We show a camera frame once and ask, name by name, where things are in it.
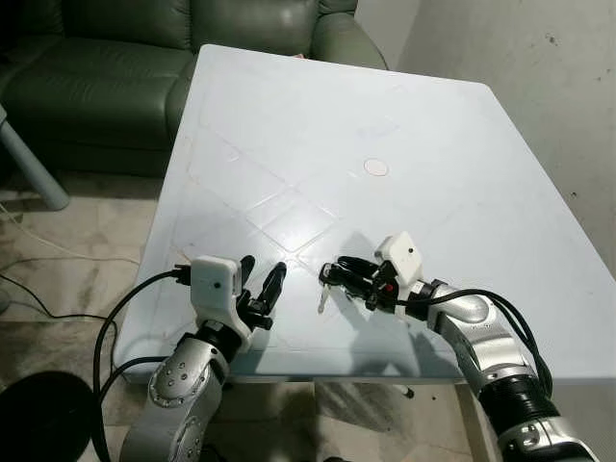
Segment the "white plastic table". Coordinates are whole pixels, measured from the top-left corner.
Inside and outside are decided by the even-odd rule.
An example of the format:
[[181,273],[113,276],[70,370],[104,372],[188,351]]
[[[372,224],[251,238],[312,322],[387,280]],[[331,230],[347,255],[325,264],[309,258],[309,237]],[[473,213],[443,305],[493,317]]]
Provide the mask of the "white plastic table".
[[[369,158],[388,175],[367,173]],[[615,378],[611,273],[492,90],[201,49],[138,274],[254,255],[259,290],[287,265],[272,328],[235,357],[235,379],[458,379],[449,344],[422,322],[336,289],[317,313],[322,265],[372,259],[399,232],[426,280],[509,299],[557,386]]]

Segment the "black round object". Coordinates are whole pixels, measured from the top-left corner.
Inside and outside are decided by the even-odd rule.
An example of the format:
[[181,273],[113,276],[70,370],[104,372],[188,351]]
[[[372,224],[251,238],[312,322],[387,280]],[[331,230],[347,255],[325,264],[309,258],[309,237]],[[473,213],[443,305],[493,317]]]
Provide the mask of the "black round object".
[[0,392],[0,462],[78,462],[97,418],[95,396],[79,375],[27,375]]

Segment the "grey metal pole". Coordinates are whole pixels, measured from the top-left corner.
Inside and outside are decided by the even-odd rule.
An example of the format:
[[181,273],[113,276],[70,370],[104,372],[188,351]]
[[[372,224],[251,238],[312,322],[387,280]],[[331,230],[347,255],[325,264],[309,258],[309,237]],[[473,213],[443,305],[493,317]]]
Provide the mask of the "grey metal pole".
[[9,114],[3,105],[0,105],[0,145],[8,151],[19,170],[25,173],[27,181],[42,197],[49,210],[61,211],[69,206],[69,194],[19,137],[16,129],[9,123]]

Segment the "dark green leather sofa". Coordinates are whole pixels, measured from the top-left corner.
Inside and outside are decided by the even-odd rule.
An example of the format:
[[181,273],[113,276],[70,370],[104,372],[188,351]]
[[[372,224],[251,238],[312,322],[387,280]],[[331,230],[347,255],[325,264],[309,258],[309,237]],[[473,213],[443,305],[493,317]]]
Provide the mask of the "dark green leather sofa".
[[52,170],[160,177],[199,50],[386,67],[358,0],[0,0],[0,109]]

